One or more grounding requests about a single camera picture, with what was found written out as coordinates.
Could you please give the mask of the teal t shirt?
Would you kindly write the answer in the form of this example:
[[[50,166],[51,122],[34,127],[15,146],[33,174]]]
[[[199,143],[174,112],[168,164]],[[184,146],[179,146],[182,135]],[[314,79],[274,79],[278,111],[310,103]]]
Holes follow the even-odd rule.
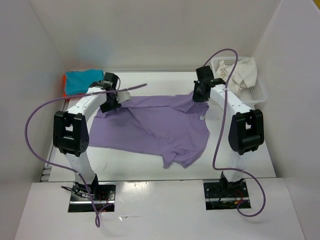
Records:
[[[101,81],[104,78],[104,72],[101,69],[69,71],[65,75],[67,96],[85,94],[93,82]]]

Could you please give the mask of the lavender t shirt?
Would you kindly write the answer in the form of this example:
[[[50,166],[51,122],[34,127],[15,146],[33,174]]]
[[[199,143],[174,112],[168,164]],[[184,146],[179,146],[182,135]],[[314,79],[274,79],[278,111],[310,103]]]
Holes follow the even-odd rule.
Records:
[[[89,145],[161,156],[163,167],[189,167],[204,153],[210,132],[207,102],[193,94],[133,96],[121,107],[99,110],[89,132]]]

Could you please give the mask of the orange t shirt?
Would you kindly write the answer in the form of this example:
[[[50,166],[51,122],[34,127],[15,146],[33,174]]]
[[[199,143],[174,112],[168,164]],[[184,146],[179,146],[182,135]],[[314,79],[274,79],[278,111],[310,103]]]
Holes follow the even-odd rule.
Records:
[[[62,76],[62,86],[63,86],[63,97],[66,97],[67,96],[67,94],[66,94],[66,82],[67,82],[67,77],[66,77],[66,75],[64,74],[63,76]]]

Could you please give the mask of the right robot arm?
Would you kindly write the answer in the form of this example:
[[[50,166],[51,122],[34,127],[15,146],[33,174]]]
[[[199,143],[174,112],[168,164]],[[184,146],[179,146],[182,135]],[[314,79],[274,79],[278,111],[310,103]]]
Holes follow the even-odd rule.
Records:
[[[215,78],[209,66],[195,70],[192,100],[204,103],[213,100],[223,109],[224,125],[229,127],[228,143],[231,148],[228,166],[221,171],[222,193],[232,195],[244,182],[244,171],[253,152],[264,142],[264,119],[260,110],[243,103],[225,86],[225,81]]]

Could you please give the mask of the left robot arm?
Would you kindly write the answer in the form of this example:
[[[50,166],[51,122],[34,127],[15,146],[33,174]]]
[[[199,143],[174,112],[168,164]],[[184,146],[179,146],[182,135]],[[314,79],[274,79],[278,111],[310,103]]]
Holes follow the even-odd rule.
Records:
[[[53,145],[76,171],[73,188],[76,193],[82,192],[94,197],[99,192],[98,176],[87,155],[90,141],[87,120],[97,109],[108,112],[121,106],[118,94],[114,92],[119,83],[120,78],[116,74],[106,72],[102,80],[89,85],[87,93],[74,106],[66,111],[57,111],[54,115]]]

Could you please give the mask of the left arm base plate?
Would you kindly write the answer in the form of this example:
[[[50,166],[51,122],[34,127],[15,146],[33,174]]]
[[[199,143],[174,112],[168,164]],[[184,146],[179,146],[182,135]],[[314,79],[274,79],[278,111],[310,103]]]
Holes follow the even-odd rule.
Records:
[[[63,189],[70,192],[70,200],[68,206],[69,213],[89,213],[94,212],[92,202],[87,191],[80,190],[76,184],[72,187],[62,186]],[[116,184],[102,183],[98,186],[97,194],[91,195],[96,210],[100,213],[114,212],[116,199]]]

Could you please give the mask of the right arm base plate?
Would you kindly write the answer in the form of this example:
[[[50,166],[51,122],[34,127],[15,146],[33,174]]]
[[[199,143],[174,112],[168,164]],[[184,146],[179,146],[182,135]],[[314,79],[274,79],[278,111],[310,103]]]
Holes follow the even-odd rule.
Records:
[[[240,209],[250,209],[251,203],[247,185],[244,182],[240,189],[229,193],[223,192],[219,181],[203,182],[205,206],[207,211],[211,210],[233,210],[237,209],[240,203]]]

